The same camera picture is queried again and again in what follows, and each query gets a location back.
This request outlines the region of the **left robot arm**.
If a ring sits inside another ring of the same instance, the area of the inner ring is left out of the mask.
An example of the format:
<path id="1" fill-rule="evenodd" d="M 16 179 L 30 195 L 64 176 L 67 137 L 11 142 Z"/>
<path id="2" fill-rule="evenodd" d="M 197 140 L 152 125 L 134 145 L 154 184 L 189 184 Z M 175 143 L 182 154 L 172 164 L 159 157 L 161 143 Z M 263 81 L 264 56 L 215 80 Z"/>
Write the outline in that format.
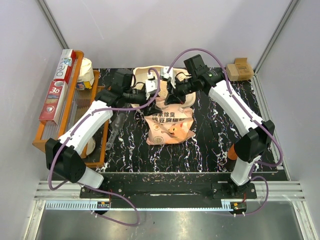
<path id="1" fill-rule="evenodd" d="M 90 187 L 98 198 L 108 193 L 104 177 L 90 169 L 82 160 L 81 153 L 97 130 L 115 111 L 125 111 L 125 104 L 137 104 L 138 109 L 148 107 L 154 100 L 159 86 L 158 73 L 147 73 L 144 88 L 134 90 L 132 80 L 136 76 L 128 69 L 118 70 L 113 81 L 99 91 L 87 112 L 58 139 L 49 138 L 45 143 L 46 167 L 49 170 L 48 185 L 52 185 L 52 176 L 57 174 L 66 182 L 78 183 Z"/>

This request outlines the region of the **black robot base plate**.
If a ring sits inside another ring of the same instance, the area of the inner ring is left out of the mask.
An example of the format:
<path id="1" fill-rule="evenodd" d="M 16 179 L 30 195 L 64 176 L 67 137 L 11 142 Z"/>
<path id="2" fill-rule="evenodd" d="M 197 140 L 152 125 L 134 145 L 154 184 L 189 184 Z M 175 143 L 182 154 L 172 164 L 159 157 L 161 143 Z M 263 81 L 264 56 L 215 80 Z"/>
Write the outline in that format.
<path id="1" fill-rule="evenodd" d="M 236 187 L 229 173 L 217 172 L 107 172 L 105 191 L 124 197 L 143 195 L 196 195 L 215 199 L 255 200 L 253 183 Z"/>

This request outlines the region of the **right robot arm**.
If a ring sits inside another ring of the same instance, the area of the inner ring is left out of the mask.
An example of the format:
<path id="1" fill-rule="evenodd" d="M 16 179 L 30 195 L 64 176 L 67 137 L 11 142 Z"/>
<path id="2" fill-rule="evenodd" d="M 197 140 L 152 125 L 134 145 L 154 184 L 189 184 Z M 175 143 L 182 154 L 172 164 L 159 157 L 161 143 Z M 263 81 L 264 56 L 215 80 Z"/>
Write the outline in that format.
<path id="1" fill-rule="evenodd" d="M 197 54 L 184 61 L 189 75 L 182 81 L 174 78 L 172 68 L 164 67 L 162 77 L 167 81 L 167 104 L 183 104 L 188 94 L 203 91 L 226 112 L 235 124 L 240 139 L 233 144 L 236 154 L 234 168 L 223 191 L 233 198 L 245 193 L 250 183 L 251 169 L 270 147 L 275 125 L 255 114 L 232 86 L 227 83 L 223 68 L 210 69 Z"/>

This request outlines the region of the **clear plastic scoop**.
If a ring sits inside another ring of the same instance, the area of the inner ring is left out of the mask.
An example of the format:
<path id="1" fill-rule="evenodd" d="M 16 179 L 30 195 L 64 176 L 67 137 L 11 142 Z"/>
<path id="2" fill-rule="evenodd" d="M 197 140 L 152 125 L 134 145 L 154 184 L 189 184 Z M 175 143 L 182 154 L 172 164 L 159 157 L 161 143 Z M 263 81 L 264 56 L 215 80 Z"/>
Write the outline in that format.
<path id="1" fill-rule="evenodd" d="M 114 144 L 114 141 L 118 135 L 118 133 L 123 129 L 125 123 L 126 115 L 124 113 L 120 113 L 114 121 L 111 123 L 111 133 L 106 142 L 106 150 L 109 151 Z"/>

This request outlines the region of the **pink cat litter bag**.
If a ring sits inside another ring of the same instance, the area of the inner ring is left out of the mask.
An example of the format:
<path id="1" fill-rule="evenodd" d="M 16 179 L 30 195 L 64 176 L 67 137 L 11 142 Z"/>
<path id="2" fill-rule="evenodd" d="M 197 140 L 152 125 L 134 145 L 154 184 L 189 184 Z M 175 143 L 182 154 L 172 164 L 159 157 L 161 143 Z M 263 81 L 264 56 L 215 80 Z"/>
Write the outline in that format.
<path id="1" fill-rule="evenodd" d="M 165 105 L 164 98 L 158 98 L 156 105 L 162 113 L 145 116 L 149 126 L 146 143 L 148 145 L 180 144 L 192 138 L 195 133 L 191 130 L 194 122 L 196 94 L 188 94 L 184 104 Z"/>

